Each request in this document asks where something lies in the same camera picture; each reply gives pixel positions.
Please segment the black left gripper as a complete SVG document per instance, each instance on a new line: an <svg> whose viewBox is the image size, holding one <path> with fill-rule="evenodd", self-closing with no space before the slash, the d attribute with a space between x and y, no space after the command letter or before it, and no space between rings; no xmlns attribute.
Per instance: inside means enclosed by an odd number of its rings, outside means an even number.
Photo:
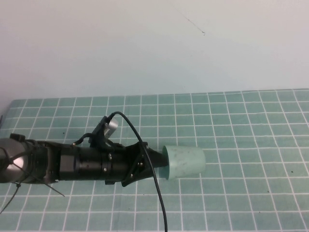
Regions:
<svg viewBox="0 0 309 232"><path fill-rule="evenodd" d="M142 144L137 142L136 144L126 146L124 157L128 164L128 171L121 181L122 187L126 187L139 180L153 177L153 170L150 167L144 149L146 149L154 168L169 165L166 155L149 148L147 142L143 142Z"/></svg>

